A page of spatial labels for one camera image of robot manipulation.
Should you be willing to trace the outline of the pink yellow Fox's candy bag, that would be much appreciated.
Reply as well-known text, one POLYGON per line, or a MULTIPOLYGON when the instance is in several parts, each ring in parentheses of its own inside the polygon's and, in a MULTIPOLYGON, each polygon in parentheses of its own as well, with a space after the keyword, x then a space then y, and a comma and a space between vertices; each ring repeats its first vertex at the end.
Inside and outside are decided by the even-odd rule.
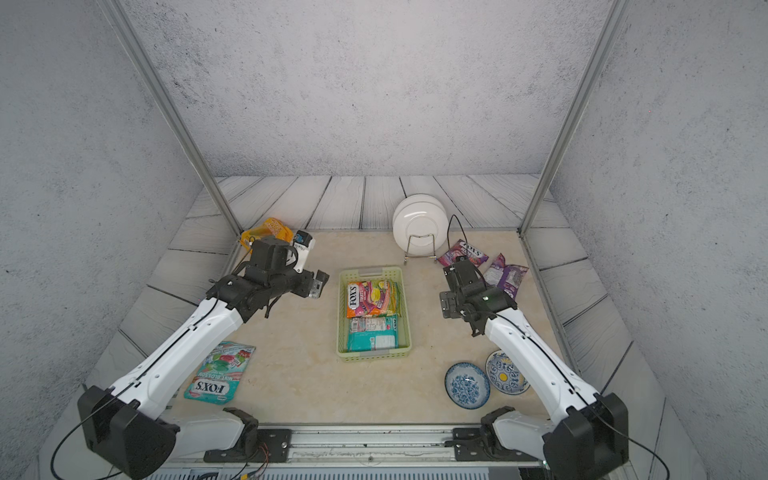
POLYGON ((387 279, 349 282, 346 286, 346 317, 387 316, 382 307, 385 305, 385 285, 387 279))

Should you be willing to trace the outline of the teal Fox's candy bag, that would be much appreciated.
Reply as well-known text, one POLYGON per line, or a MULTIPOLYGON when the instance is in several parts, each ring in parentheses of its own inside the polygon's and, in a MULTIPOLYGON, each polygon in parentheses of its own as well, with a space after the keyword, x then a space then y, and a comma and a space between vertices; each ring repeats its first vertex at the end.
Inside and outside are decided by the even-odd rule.
POLYGON ((347 350, 366 352, 399 347, 398 316, 357 317, 349 321, 347 350))

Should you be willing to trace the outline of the green Fox's spring tea bag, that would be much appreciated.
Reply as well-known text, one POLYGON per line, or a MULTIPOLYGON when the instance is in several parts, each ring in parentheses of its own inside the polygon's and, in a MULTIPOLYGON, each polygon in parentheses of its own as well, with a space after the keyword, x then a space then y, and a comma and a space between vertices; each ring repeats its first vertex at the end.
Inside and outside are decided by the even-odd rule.
POLYGON ((385 287, 385 305, 382 307, 382 310, 387 316, 397 315, 401 304, 400 285, 394 280, 387 279, 385 287))

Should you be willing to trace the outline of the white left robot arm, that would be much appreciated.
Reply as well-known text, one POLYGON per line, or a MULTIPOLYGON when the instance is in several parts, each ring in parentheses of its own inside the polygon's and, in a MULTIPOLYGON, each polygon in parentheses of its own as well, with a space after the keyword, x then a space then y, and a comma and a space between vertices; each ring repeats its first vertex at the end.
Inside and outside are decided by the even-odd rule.
POLYGON ((329 276, 305 269, 313 237, 255 240, 251 252, 218 280, 168 339, 108 388, 92 386, 77 407, 86 447, 131 479, 144 479, 167 460, 203 453, 213 460, 254 463, 265 457, 258 422, 238 408, 198 420, 162 415, 188 376, 257 311, 286 294, 318 298, 329 276))

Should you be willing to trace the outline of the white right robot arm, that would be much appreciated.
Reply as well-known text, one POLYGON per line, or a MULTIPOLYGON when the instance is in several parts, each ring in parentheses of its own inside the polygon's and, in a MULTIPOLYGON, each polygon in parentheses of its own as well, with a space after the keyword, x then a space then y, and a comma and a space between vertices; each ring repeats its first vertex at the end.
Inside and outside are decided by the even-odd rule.
POLYGON ((601 479, 629 460, 629 413, 615 394, 601 395, 540 338, 517 303, 462 259, 444 268, 440 295, 446 318, 467 322, 521 372, 548 417, 499 408, 481 420, 473 446, 493 460, 518 453, 544 462, 557 479, 601 479))

